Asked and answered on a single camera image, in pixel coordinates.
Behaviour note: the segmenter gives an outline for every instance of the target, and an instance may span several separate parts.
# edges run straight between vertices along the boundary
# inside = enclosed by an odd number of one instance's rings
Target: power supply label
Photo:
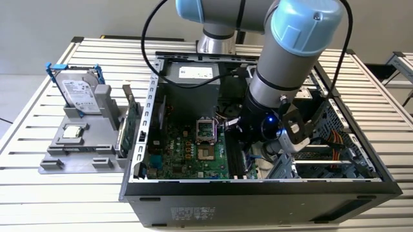
[[[74,108],[85,114],[100,113],[89,84],[74,80],[64,80],[61,82]]]
[[[173,220],[212,220],[215,207],[171,207]]]
[[[179,78],[211,79],[212,68],[208,67],[180,67]]]

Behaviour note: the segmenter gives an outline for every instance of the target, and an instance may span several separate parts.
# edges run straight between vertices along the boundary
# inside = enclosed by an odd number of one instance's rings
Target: blue drive bracket
[[[56,77],[54,77],[54,74],[53,74],[53,70],[65,70],[65,69],[68,68],[68,65],[66,65],[66,64],[54,64],[54,65],[53,65],[53,68],[50,68],[50,66],[52,66],[52,63],[50,63],[50,62],[46,62],[46,63],[45,63],[45,72],[46,72],[46,74],[49,75],[49,78],[50,78],[52,82],[53,82],[53,83],[56,84],[56,86],[57,86],[58,92],[60,92],[60,94],[61,94],[61,96],[62,96],[62,99],[64,99],[64,102],[65,102],[65,106],[68,107],[68,106],[69,106],[69,103],[68,103],[66,100],[65,100],[62,91],[61,91],[61,89],[60,89],[60,86],[58,86],[58,84],[57,84]]]
[[[101,73],[101,67],[99,66],[99,64],[95,64],[95,70],[97,72],[97,81],[99,81],[99,84],[101,85],[105,85],[104,83],[104,78],[103,78],[103,73]]]

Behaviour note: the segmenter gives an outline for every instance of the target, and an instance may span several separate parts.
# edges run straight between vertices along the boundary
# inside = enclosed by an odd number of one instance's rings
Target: slotted metal table
[[[240,55],[258,56],[260,46],[238,45]],[[155,51],[195,52],[195,43],[147,42]],[[332,78],[339,50],[319,62]],[[57,63],[101,65],[112,97],[125,103],[128,82],[137,102],[147,95],[149,70],[139,41],[84,39],[70,43]],[[413,231],[413,119],[382,87],[357,55],[343,60],[336,89],[386,164],[403,194],[339,225],[295,227],[331,232]],[[0,141],[0,231],[137,231],[143,229],[127,203],[117,202],[123,174],[40,175],[37,166],[62,119],[62,97],[46,77]],[[291,230],[286,227],[185,228],[184,230]]]
[[[393,52],[386,64],[391,64],[410,83],[413,83],[413,53]]]

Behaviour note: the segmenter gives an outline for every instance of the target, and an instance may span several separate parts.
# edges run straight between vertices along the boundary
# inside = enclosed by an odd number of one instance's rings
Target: screw
[[[315,14],[314,14],[314,19],[315,19],[316,21],[320,20],[319,13],[315,13]]]

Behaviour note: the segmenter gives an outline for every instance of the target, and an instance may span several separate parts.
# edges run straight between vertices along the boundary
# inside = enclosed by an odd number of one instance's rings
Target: motherboard
[[[167,124],[165,146],[149,156],[148,178],[228,179],[223,126],[216,126],[216,142],[196,144],[196,125]],[[201,124],[201,132],[208,125]]]

